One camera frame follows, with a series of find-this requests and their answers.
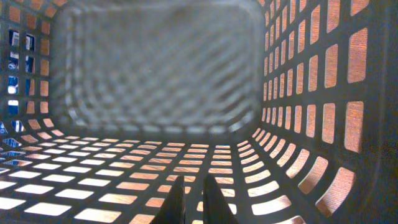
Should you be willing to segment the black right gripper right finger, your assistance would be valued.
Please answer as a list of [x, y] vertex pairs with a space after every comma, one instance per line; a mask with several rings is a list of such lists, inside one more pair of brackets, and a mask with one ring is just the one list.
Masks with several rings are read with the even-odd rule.
[[238, 224], [215, 179], [208, 174], [203, 181], [204, 224]]

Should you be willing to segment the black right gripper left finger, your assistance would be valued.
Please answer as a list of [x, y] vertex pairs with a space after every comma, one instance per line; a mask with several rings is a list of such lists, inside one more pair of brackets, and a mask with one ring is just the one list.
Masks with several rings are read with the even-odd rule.
[[184, 176], [178, 176], [164, 200], [159, 212], [151, 224], [185, 223], [185, 186]]

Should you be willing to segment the grey plastic basket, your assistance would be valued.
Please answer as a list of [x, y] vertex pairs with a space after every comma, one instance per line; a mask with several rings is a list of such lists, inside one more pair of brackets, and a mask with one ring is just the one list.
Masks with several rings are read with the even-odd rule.
[[2, 0], [1, 123], [2, 223], [396, 223], [397, 2]]

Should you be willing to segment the Kleenex tissue multipack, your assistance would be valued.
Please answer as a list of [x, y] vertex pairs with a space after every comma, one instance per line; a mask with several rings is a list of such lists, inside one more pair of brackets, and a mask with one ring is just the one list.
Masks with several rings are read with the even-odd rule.
[[[9, 29], [9, 44], [11, 47], [18, 47], [20, 44], [20, 32], [14, 29]], [[35, 37], [33, 35], [27, 34], [25, 36], [25, 49], [29, 51], [35, 50]], [[8, 69], [12, 71], [19, 70], [19, 54], [17, 52], [11, 51], [8, 59]], [[27, 73], [32, 73], [34, 71], [34, 58], [31, 56], [25, 56], [25, 71]], [[15, 75], [8, 76], [7, 78], [7, 93], [10, 95], [16, 95], [19, 92], [19, 78]], [[30, 95], [30, 89], [33, 87], [32, 80], [28, 78], [25, 81], [25, 93]], [[8, 100], [7, 108], [9, 110], [10, 115], [18, 115], [19, 113], [19, 102], [17, 100]], [[11, 121], [12, 129], [21, 133], [25, 131], [25, 127], [20, 120]], [[1, 123], [1, 134], [7, 134], [8, 131], [4, 126], [4, 123]], [[16, 141], [13, 138], [6, 138], [3, 140], [3, 143], [12, 148], [19, 147], [21, 143]]]

